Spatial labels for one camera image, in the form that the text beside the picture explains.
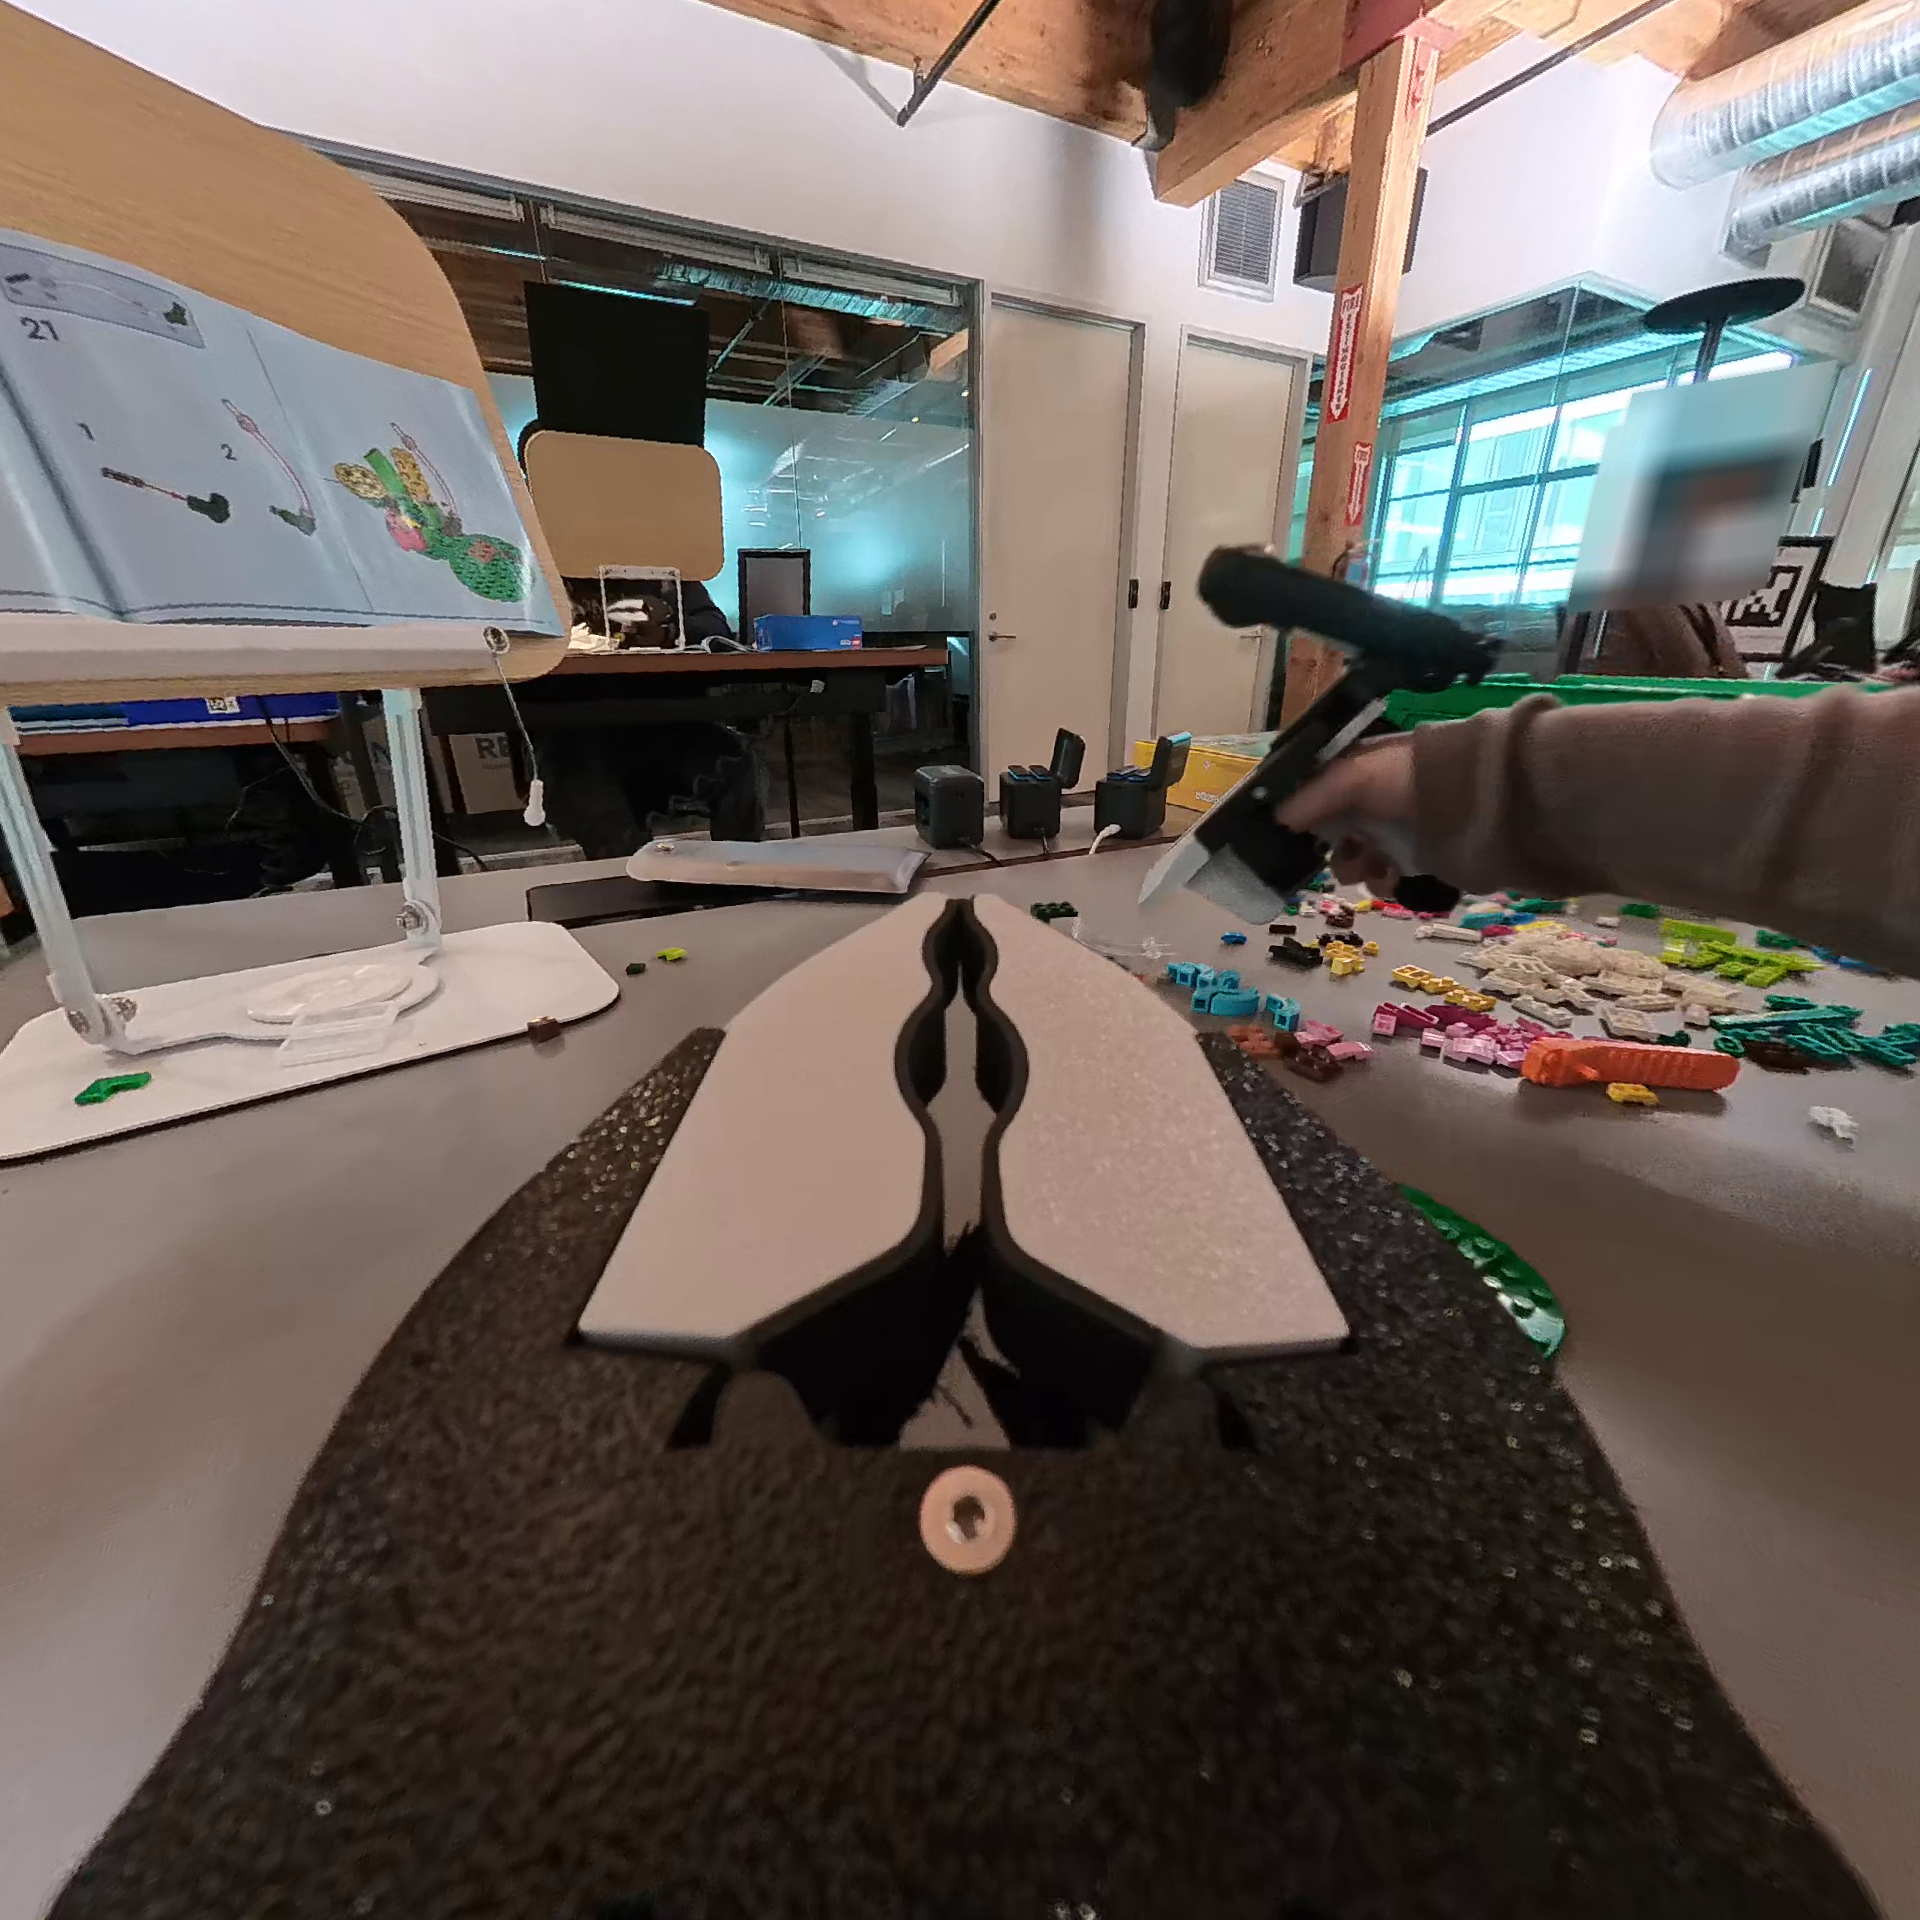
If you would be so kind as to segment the black panel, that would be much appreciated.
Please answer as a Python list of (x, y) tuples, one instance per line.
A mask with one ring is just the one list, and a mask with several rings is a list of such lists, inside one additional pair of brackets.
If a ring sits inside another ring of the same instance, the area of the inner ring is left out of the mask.
[(521, 287), (542, 429), (704, 446), (707, 314), (551, 282)]

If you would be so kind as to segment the white door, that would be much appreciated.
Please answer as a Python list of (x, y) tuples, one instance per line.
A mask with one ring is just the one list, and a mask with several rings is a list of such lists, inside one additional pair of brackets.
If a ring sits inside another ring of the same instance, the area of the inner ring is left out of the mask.
[(981, 330), (979, 759), (1044, 761), (1064, 730), (1088, 789), (1122, 706), (1139, 326), (992, 293)]
[(1153, 722), (1193, 738), (1253, 731), (1273, 640), (1228, 626), (1197, 592), (1218, 547), (1270, 547), (1300, 451), (1305, 363), (1189, 331), (1180, 342), (1164, 525)]

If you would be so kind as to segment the person's right forearm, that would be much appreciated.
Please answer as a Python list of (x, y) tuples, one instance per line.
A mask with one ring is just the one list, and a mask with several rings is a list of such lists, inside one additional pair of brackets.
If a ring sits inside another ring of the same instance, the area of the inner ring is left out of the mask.
[(1918, 691), (1512, 708), (1415, 728), (1423, 871), (1694, 906), (1918, 969)]

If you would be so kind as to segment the wooden office desk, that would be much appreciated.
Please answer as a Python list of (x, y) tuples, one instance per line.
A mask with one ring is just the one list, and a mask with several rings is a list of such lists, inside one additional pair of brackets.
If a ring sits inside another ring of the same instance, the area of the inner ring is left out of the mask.
[(837, 718), (847, 733), (847, 816), (854, 827), (873, 830), (882, 811), (873, 724), (885, 709), (885, 691), (945, 667), (941, 643), (719, 653), (567, 649), (557, 666), (517, 690), (539, 691), (526, 713), (550, 731)]

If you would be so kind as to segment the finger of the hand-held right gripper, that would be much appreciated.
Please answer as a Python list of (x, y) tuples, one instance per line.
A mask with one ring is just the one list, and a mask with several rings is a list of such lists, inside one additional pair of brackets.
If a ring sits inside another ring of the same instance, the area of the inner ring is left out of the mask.
[(1273, 861), (1278, 834), (1278, 818), (1204, 818), (1142, 877), (1138, 908), (1153, 909), (1176, 894), (1193, 894), (1243, 922), (1273, 919), (1279, 891), (1266, 866)]

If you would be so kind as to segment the cardboard box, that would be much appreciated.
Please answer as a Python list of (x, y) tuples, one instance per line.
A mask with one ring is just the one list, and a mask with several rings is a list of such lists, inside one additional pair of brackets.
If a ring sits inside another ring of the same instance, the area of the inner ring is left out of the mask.
[(443, 814), (521, 814), (524, 779), (510, 731), (433, 731), (428, 750)]

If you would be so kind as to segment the instruction booklet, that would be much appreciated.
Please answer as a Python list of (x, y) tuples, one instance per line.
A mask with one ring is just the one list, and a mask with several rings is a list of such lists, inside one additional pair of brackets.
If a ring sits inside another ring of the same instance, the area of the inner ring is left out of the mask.
[(468, 388), (12, 227), (2, 603), (561, 629)]

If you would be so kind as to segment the orange brick separator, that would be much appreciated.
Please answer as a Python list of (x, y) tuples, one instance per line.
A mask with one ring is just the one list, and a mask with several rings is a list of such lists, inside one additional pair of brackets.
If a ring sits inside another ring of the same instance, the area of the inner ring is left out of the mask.
[(1519, 1075), (1548, 1090), (1634, 1085), (1647, 1091), (1723, 1091), (1742, 1059), (1713, 1047), (1546, 1033), (1523, 1052)]

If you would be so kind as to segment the black white tag board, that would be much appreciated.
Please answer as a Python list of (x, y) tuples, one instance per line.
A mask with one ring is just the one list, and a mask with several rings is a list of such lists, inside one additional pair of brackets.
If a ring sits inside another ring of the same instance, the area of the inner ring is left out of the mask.
[(1740, 661), (1782, 663), (1794, 653), (1832, 545), (1829, 536), (1782, 538), (1766, 578), (1722, 602), (1719, 614)]

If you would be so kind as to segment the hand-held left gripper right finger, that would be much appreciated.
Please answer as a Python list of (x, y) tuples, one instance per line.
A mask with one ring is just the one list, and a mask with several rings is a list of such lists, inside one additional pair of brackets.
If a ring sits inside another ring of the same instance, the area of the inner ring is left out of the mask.
[(996, 1223), (1184, 1370), (1350, 1333), (1187, 1020), (1119, 963), (979, 894), (976, 1020), (1012, 1036)]

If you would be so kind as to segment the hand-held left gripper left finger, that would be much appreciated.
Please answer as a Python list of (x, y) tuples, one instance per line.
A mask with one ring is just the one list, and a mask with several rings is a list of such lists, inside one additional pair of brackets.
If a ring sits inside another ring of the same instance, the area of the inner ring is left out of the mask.
[(943, 1273), (930, 1102), (970, 940), (921, 895), (804, 960), (728, 1024), (577, 1320), (596, 1345), (778, 1374), (935, 1374)]

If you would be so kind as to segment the silver air duct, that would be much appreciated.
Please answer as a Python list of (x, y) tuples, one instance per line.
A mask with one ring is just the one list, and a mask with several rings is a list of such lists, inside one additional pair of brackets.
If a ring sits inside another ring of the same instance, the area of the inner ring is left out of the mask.
[(1735, 177), (1722, 247), (1748, 255), (1918, 191), (1918, 5), (1864, 3), (1679, 85), (1647, 168), (1669, 189)]

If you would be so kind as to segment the green lego baseplate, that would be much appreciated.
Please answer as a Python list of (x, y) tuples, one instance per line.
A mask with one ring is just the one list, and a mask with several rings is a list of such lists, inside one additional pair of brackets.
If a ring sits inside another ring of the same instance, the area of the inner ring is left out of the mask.
[(1440, 1202), (1422, 1188), (1401, 1184), (1399, 1195), (1473, 1270), (1476, 1277), (1548, 1360), (1559, 1356), (1567, 1337), (1565, 1309), (1531, 1262), (1482, 1223)]

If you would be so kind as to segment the wooden post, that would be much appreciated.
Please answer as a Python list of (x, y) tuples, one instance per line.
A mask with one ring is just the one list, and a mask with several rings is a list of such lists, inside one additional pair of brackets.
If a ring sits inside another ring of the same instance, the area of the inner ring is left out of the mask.
[(1334, 296), (1346, 284), (1361, 282), (1365, 287), (1351, 409), (1344, 422), (1324, 424), (1320, 391), (1307, 478), (1302, 564), (1309, 573), (1336, 583), (1355, 583), (1361, 573), (1372, 500), (1363, 525), (1350, 529), (1344, 523), (1341, 498), (1355, 440), (1373, 444), (1370, 490), (1378, 476), (1384, 384), (1413, 227), (1431, 92), (1445, 41), (1445, 33), (1427, 19), (1423, 3), (1398, 3), (1393, 19), (1395, 33), (1381, 40), (1357, 65), (1348, 189), (1334, 274)]

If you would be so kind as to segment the grey desk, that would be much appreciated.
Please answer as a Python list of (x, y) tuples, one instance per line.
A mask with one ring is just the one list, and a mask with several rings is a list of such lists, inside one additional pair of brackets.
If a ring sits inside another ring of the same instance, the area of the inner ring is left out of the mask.
[[(864, 918), (584, 934), (561, 1041), (3, 1169), (3, 1915), (42, 1915), (225, 1651), (372, 1358), (490, 1214), (695, 1025)], [(1692, 1630), (1885, 1915), (1916, 1915), (1916, 1079), (1742, 1072), (1615, 1111), (1392, 1045), (1278, 1081), (1510, 1242)]]

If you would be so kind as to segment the grey pouch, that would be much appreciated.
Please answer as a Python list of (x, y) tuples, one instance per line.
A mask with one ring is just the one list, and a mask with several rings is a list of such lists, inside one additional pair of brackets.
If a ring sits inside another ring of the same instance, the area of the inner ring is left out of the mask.
[(679, 889), (745, 889), (794, 895), (895, 900), (910, 894), (931, 851), (921, 841), (859, 835), (764, 839), (658, 835), (636, 850), (625, 877)]

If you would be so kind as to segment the pile of lego bricks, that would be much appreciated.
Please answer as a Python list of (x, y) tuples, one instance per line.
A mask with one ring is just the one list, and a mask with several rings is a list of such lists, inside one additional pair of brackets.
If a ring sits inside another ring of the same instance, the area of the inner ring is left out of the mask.
[[(1523, 1083), (1546, 1036), (1711, 1047), (1740, 1072), (1916, 1079), (1916, 1006), (1871, 1012), (1884, 971), (1766, 926), (1675, 918), (1650, 901), (1611, 914), (1576, 900), (1489, 894), (1449, 914), (1340, 894), (1316, 880), (1259, 931), (1230, 926), (1147, 980), (1246, 1054), (1332, 1081), (1392, 1054)], [(1578, 1085), (1621, 1106), (1664, 1094)]]

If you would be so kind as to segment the wall vent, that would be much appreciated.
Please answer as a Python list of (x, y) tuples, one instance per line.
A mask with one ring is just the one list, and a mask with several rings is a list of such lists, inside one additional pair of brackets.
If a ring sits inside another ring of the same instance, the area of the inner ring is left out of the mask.
[(1253, 172), (1204, 203), (1197, 284), (1242, 300), (1273, 300), (1283, 236), (1283, 180)]

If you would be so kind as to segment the black floor lamp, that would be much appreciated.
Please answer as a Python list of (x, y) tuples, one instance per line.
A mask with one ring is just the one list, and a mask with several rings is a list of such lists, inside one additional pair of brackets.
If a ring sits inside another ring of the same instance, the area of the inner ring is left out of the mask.
[(1651, 337), (1692, 337), (1692, 382), (1708, 382), (1727, 327), (1772, 319), (1808, 293), (1799, 276), (1748, 276), (1661, 300), (1642, 316)]

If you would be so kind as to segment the green plastic bin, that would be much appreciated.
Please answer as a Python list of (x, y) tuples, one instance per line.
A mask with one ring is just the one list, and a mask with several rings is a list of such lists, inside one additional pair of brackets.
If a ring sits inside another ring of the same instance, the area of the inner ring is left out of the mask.
[(1431, 724), (1451, 724), (1479, 712), (1513, 708), (1525, 700), (1549, 698), (1562, 708), (1621, 708), (1699, 700), (1734, 703), (1740, 700), (1794, 701), (1824, 691), (1862, 694), (1916, 691), (1916, 682), (1865, 679), (1671, 679), (1627, 675), (1559, 675), (1537, 682), (1523, 673), (1489, 673), (1479, 682), (1457, 682), (1440, 690), (1393, 690), (1385, 695), (1381, 725), (1412, 731)]

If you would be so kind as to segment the person's right hand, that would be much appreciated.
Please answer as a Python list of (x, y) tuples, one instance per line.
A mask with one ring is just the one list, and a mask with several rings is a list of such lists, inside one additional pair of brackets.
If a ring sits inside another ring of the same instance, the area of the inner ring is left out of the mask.
[(1276, 807), (1276, 823), (1320, 841), (1338, 882), (1388, 898), (1427, 871), (1415, 803), (1413, 736), (1381, 733), (1327, 761)]

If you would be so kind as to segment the large glass window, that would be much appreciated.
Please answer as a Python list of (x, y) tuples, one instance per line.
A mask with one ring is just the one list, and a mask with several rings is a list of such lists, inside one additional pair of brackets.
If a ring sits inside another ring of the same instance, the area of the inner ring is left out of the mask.
[[(1695, 331), (1645, 327), (1650, 300), (1576, 278), (1405, 331), (1388, 361), (1363, 570), (1420, 606), (1556, 608), (1572, 586), (1604, 447), (1636, 391), (1688, 384)], [(1833, 367), (1813, 486), (1790, 529), (1824, 573), (1907, 588), (1916, 446), (1916, 252), (1895, 246), (1858, 324), (1811, 302), (1732, 326), (1713, 382)]]

